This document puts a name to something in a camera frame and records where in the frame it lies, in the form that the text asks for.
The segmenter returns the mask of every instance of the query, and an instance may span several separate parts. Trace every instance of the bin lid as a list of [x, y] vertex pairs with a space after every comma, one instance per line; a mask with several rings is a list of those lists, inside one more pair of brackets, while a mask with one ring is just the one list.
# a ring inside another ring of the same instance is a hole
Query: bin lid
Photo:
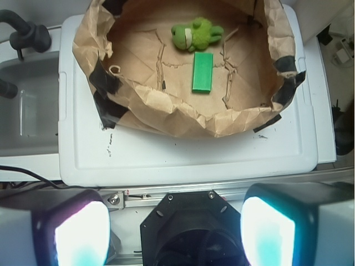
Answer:
[[[306, 70], [294, 11], [296, 67]], [[220, 139], [187, 140], [116, 126], [103, 129], [87, 79], [72, 53], [83, 16], [62, 25], [59, 55], [59, 165], [67, 185], [146, 186], [218, 182], [290, 175], [318, 162], [310, 89], [306, 79], [275, 124]]]

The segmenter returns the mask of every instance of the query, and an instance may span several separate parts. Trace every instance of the screw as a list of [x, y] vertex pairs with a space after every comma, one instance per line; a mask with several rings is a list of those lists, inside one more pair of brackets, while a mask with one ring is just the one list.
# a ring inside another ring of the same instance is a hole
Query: screw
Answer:
[[213, 199], [215, 197], [215, 193], [213, 191], [209, 192], [209, 198]]
[[109, 197], [108, 201], [112, 205], [117, 205], [118, 203], [120, 203], [120, 197], [117, 194], [113, 194]]

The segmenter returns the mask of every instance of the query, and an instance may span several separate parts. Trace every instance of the brown paper bag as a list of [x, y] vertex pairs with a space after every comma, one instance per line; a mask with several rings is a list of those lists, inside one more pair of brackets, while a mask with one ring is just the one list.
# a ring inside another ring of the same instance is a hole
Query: brown paper bag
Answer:
[[[171, 40], [174, 24], [196, 17], [225, 30], [205, 51], [214, 54], [209, 95], [191, 93], [194, 54]], [[105, 127], [175, 137], [223, 137], [270, 124], [305, 78], [296, 72], [295, 41], [278, 0], [93, 0], [73, 53]]]

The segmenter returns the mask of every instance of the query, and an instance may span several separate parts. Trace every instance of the green block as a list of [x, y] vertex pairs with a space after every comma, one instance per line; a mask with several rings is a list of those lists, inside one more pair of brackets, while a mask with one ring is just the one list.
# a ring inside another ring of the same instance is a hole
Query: green block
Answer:
[[212, 87], [213, 54], [195, 53], [194, 76], [192, 77], [193, 93], [210, 93]]

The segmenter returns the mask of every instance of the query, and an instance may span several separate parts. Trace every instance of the green plush frog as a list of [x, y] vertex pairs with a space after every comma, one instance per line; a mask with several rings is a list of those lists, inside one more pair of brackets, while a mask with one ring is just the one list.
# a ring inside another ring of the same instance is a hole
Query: green plush frog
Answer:
[[204, 50], [210, 43], [218, 42], [224, 30], [220, 26], [212, 26], [205, 18], [196, 18], [188, 25], [174, 25], [171, 28], [173, 43], [181, 50]]

